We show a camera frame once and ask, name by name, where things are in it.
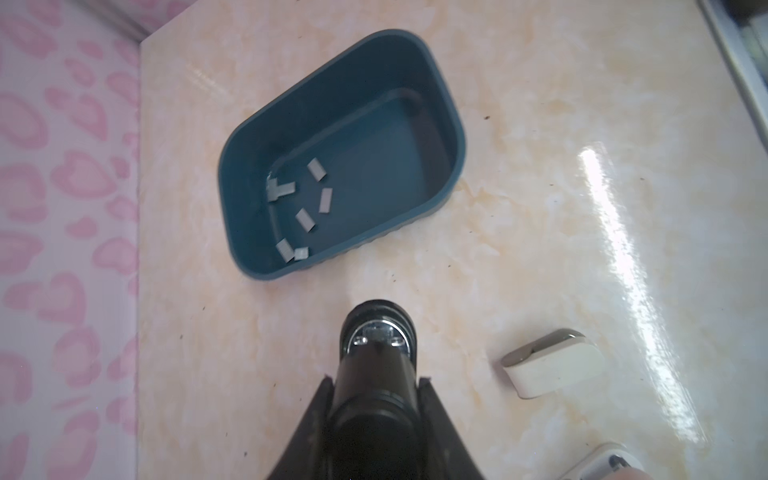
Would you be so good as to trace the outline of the staple strip seven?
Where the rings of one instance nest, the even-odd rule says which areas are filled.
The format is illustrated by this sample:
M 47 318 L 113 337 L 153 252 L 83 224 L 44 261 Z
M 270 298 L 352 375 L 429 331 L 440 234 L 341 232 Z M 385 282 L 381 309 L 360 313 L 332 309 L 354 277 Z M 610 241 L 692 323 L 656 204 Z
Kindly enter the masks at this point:
M 270 177 L 267 179 L 266 194 L 269 202 L 274 202 L 279 198 L 279 187 L 276 178 Z

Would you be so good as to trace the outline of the staple strip one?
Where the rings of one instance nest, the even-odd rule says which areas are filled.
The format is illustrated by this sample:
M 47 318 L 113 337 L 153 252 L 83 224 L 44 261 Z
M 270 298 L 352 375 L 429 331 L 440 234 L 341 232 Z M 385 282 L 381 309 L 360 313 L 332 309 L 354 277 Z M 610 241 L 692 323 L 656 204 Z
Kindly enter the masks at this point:
M 307 164 L 307 168 L 317 182 L 322 181 L 327 175 L 325 168 L 322 166 L 322 164 L 319 162 L 317 158 L 313 158 Z

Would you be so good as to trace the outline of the teal plastic tray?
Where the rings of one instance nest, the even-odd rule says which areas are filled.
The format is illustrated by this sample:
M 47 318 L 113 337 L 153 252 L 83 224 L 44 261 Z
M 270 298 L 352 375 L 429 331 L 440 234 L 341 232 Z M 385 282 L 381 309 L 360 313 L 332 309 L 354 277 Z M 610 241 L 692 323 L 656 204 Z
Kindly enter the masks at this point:
M 223 224 L 237 267 L 273 280 L 432 214 L 461 175 L 466 137 L 427 44 L 400 29 L 346 49 L 235 128 L 218 165 Z M 307 164 L 317 158 L 326 177 Z M 267 200 L 268 178 L 296 192 Z M 320 214 L 323 188 L 330 212 Z M 316 222 L 305 232 L 304 208 Z M 308 247 L 286 263 L 276 244 Z

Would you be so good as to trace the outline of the staple strip three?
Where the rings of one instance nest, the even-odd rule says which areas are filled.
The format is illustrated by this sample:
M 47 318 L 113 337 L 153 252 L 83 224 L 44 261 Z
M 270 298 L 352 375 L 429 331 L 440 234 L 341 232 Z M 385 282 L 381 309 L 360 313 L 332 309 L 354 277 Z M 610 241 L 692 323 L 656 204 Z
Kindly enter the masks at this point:
M 333 196 L 333 189 L 332 188 L 323 188 L 321 191 L 321 197 L 320 197 L 320 203 L 318 207 L 318 212 L 320 214 L 328 214 L 330 212 L 331 203 L 332 203 L 332 196 Z

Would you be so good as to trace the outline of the staple strip six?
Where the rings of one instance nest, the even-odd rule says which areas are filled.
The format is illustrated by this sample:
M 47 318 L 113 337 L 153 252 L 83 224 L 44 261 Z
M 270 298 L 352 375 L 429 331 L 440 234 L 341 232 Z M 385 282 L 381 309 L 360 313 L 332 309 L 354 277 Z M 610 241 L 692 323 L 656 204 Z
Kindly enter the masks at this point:
M 294 250 L 294 259 L 296 261 L 307 260 L 310 256 L 310 249 L 308 247 L 299 247 Z

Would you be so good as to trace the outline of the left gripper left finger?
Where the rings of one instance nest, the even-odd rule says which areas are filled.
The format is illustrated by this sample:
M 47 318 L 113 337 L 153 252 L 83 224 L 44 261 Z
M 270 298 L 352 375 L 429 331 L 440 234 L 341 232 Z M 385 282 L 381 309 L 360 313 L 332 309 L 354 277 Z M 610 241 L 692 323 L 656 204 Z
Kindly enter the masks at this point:
M 327 479 L 327 417 L 334 394 L 331 377 L 324 377 L 308 404 L 269 480 Z

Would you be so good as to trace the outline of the pink small stapler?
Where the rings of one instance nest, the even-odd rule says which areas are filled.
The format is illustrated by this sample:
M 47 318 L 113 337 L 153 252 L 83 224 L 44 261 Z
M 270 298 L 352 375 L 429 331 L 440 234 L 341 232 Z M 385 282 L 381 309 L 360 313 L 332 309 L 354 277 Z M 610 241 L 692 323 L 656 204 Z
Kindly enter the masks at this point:
M 562 480 L 646 479 L 652 476 L 623 445 L 605 443 L 561 476 Z

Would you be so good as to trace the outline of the staple strip five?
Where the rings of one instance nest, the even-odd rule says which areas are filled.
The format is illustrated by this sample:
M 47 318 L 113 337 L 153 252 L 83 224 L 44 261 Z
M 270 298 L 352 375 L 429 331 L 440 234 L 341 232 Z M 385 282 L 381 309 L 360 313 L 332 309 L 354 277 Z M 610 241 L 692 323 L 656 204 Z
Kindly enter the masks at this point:
M 295 257 L 295 249 L 286 238 L 281 239 L 276 244 L 276 249 L 286 263 L 291 262 Z

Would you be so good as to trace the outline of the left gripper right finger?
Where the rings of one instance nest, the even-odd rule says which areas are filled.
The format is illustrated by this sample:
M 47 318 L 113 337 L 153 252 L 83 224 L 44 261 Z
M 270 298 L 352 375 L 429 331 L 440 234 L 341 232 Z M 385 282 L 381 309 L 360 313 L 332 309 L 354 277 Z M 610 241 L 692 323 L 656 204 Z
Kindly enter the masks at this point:
M 423 478 L 482 479 L 429 378 L 419 379 L 418 401 L 425 441 Z

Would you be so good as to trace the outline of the staple strip two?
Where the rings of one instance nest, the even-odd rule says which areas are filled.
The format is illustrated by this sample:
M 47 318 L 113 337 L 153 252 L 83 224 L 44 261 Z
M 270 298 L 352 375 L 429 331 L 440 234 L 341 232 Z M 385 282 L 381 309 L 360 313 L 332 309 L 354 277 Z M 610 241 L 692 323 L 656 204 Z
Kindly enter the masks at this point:
M 280 199 L 280 198 L 282 198 L 284 196 L 292 195 L 292 194 L 294 194 L 296 192 L 296 183 L 295 182 L 289 182 L 289 183 L 285 183 L 285 184 L 279 184 L 278 183 L 278 187 L 279 187 L 279 198 L 278 199 Z

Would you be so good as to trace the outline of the staple strip four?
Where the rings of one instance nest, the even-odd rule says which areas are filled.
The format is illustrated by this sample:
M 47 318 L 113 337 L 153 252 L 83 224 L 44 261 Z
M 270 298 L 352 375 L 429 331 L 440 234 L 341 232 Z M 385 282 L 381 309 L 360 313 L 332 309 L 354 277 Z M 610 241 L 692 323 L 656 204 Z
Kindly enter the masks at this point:
M 316 226 L 316 222 L 304 208 L 296 213 L 295 218 L 305 232 L 311 232 Z

